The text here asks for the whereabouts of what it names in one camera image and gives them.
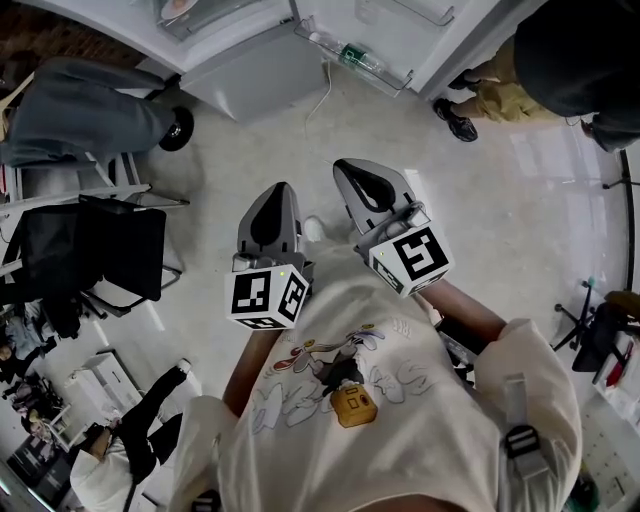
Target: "white box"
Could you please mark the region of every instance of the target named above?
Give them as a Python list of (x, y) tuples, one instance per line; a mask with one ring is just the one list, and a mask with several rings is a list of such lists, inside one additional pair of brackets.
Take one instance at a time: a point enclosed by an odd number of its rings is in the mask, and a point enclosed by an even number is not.
[(308, 288), (293, 265), (231, 272), (225, 277), (225, 315), (252, 331), (290, 329)]
[(129, 376), (113, 354), (99, 354), (89, 359), (84, 367), (95, 373), (105, 391), (114, 399), (124, 414), (142, 400)]
[(369, 250), (369, 266), (401, 297), (439, 281), (454, 266), (440, 227), (429, 221)]

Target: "black shoe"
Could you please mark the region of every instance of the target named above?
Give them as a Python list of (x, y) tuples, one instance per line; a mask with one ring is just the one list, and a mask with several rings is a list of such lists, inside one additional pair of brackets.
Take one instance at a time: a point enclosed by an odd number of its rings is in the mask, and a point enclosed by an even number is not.
[(480, 80), (476, 80), (475, 82), (471, 80), (467, 80), (464, 77), (464, 74), (467, 71), (471, 71), (471, 70), (465, 69), (462, 73), (460, 73), (456, 78), (454, 78), (453, 82), (449, 84), (449, 88), (456, 89), (457, 91), (461, 91), (462, 89), (474, 90), (476, 86), (480, 83)]
[(193, 115), (184, 107), (173, 109), (176, 114), (176, 122), (171, 125), (167, 134), (159, 145), (165, 151), (178, 151), (187, 145), (193, 135)]
[(451, 111), (453, 103), (440, 98), (433, 104), (433, 111), (438, 117), (447, 122), (451, 133), (462, 142), (473, 142), (478, 138), (476, 127), (468, 117), (458, 117)]

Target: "khaki shorts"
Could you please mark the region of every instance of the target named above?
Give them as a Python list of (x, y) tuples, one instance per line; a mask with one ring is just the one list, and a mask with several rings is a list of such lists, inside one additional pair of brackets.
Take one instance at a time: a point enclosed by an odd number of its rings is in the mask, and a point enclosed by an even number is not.
[(518, 82), (513, 59), (513, 37), (500, 47), (491, 64), (498, 82), (483, 80), (477, 88), (476, 103), (492, 121), (520, 123), (558, 116), (537, 103)]

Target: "refrigerator shelf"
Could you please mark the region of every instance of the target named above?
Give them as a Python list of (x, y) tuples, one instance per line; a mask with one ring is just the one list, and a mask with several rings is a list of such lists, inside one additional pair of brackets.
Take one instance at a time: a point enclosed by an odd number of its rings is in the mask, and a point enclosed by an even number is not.
[(337, 53), (332, 48), (329, 48), (317, 41), (313, 41), (311, 39), (311, 34), (316, 31), (316, 24), (312, 17), (302, 20), (294, 30), (296, 35), (306, 39), (310, 44), (319, 47), (325, 54), (325, 56), (331, 59), (332, 62), (340, 64), (341, 66), (353, 71), (360, 78), (370, 83), (382, 92), (388, 94), (389, 96), (397, 96), (400, 91), (406, 89), (409, 84), (411, 84), (411, 80), (413, 79), (413, 70), (409, 71), (409, 73), (402, 78), (399, 78), (386, 70), (380, 74), (374, 73), (371, 70), (360, 65), (359, 63), (347, 61), (342, 55)]

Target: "shelf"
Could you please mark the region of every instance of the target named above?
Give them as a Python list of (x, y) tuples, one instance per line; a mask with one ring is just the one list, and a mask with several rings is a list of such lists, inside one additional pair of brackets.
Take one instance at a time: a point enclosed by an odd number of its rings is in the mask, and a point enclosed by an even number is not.
[(413, 19), (416, 23), (427, 22), (436, 27), (446, 27), (454, 19), (455, 6), (448, 6), (446, 9), (436, 9), (427, 6), (424, 2), (417, 0), (373, 0), (378, 5), (389, 9), (397, 14)]
[(359, 62), (345, 59), (344, 56), (337, 53), (335, 50), (311, 40), (311, 34), (316, 31), (316, 25), (313, 18), (302, 20), (294, 30), (296, 35), (306, 39), (310, 44), (318, 46), (332, 62), (340, 64), (341, 66), (353, 71), (360, 78), (390, 96), (397, 96), (400, 91), (406, 89), (411, 83), (413, 70), (409, 71), (409, 73), (403, 78), (398, 78), (388, 71), (384, 71), (380, 74), (374, 73), (362, 66)]
[(161, 12), (170, 1), (172, 0), (152, 0), (153, 14), (161, 28), (176, 39), (185, 41), (212, 23), (262, 0), (199, 0), (185, 13), (166, 20), (162, 18)]

